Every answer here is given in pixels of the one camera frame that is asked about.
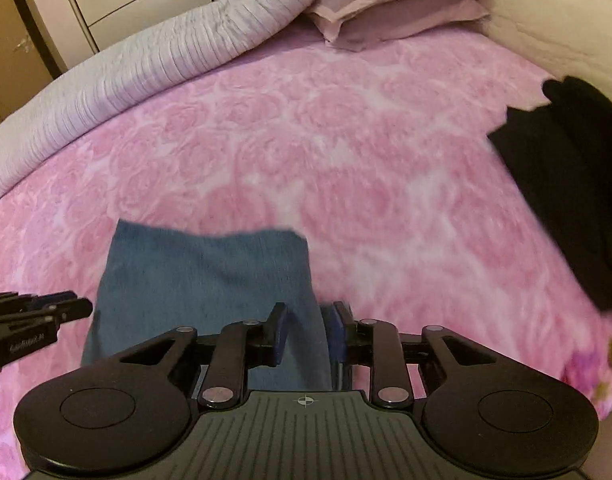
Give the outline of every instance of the black cloth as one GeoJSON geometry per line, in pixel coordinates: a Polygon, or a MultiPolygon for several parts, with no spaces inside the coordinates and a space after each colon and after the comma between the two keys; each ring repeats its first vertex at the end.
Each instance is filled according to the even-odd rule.
{"type": "Polygon", "coordinates": [[[612,103],[574,77],[543,90],[549,105],[509,108],[488,138],[587,295],[612,310],[612,103]]]}

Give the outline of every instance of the door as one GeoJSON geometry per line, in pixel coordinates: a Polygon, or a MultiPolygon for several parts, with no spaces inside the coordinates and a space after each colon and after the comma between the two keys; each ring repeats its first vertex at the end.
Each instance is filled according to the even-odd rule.
{"type": "Polygon", "coordinates": [[[52,81],[13,0],[0,0],[0,120],[52,81]]]}

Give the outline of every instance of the white comforter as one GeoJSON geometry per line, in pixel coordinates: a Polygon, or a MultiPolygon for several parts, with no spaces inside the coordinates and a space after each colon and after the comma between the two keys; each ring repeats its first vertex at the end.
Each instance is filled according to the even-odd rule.
{"type": "Polygon", "coordinates": [[[126,38],[48,85],[0,124],[0,197],[74,139],[230,61],[314,0],[218,0],[126,38]]]}

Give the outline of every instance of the blue cloth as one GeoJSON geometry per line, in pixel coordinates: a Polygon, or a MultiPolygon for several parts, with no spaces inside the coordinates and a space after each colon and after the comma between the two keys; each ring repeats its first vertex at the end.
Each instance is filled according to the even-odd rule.
{"type": "Polygon", "coordinates": [[[177,326],[219,333],[244,319],[289,308],[282,363],[248,374],[257,390],[331,389],[320,308],[310,285],[308,245],[291,231],[198,237],[120,221],[97,294],[82,365],[177,326]]]}

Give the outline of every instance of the rose pattern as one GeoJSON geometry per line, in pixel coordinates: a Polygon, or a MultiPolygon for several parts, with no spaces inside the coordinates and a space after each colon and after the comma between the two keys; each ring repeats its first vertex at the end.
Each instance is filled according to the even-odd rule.
{"type": "MultiPolygon", "coordinates": [[[[408,332],[445,325],[564,375],[603,416],[612,315],[593,308],[486,141],[506,105],[544,100],[545,77],[460,28],[351,53],[291,25],[102,124],[3,197],[0,290],[94,301],[118,218],[210,235],[293,228],[318,300],[408,332]]],[[[0,374],[0,480],[26,471],[16,404],[78,366],[89,322],[0,374]]]]}

